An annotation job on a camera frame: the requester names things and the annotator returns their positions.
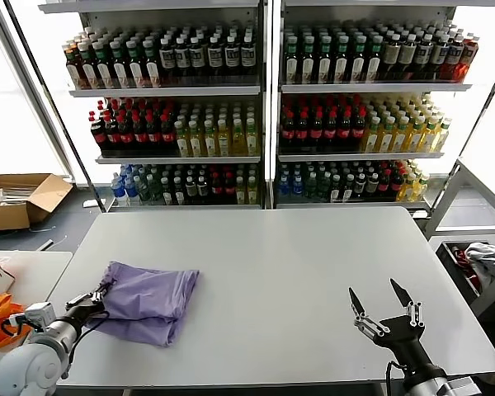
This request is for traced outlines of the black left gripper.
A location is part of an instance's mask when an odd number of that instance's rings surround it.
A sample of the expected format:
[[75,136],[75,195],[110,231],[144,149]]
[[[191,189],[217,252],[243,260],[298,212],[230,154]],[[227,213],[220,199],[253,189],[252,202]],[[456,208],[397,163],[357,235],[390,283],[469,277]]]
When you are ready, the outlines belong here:
[[65,305],[68,311],[64,314],[64,321],[81,331],[90,318],[105,311],[102,303],[105,295],[105,291],[94,290],[71,299]]

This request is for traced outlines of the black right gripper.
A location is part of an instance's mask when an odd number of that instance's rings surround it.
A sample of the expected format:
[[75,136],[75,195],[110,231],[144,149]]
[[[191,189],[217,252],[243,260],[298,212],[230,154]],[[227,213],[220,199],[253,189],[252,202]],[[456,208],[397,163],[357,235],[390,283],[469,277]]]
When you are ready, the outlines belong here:
[[397,362],[403,367],[404,382],[426,382],[435,378],[444,378],[445,371],[431,362],[420,343],[425,329],[422,303],[414,301],[408,291],[396,280],[391,279],[390,284],[407,316],[376,322],[366,314],[356,293],[350,287],[351,308],[355,314],[354,325],[365,335],[383,335],[375,336],[374,344],[393,352]]

